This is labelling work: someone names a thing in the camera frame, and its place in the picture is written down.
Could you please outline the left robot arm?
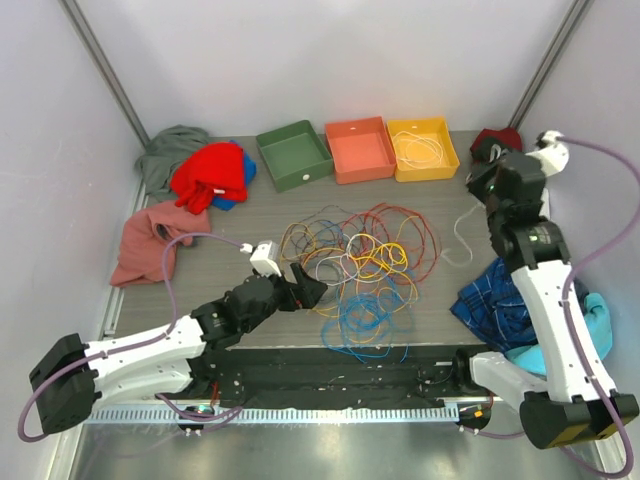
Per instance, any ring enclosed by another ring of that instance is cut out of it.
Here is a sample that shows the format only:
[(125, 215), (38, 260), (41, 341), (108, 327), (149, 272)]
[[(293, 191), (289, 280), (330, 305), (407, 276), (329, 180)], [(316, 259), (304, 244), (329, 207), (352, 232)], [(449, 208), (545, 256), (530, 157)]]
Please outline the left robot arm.
[(185, 392), (205, 397), (213, 375), (197, 365), (207, 353), (237, 344), (278, 311), (311, 310), (326, 283), (291, 266), (295, 279), (253, 274), (244, 282), (167, 326), (106, 341), (61, 337), (29, 374), (44, 436), (69, 430), (97, 409), (147, 395)]

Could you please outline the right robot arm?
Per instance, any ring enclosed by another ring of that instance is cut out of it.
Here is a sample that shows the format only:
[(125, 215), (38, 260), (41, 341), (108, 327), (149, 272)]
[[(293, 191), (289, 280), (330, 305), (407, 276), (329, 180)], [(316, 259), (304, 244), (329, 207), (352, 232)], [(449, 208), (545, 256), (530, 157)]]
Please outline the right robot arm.
[(539, 155), (512, 152), (474, 164), (466, 179), (529, 312), (546, 374), (532, 375), (498, 352), (459, 351), (451, 371), (460, 393), (484, 388), (517, 410), (539, 449), (606, 439), (639, 415), (636, 397), (619, 392), (606, 372), (581, 316), (568, 247), (541, 214), (546, 178)]

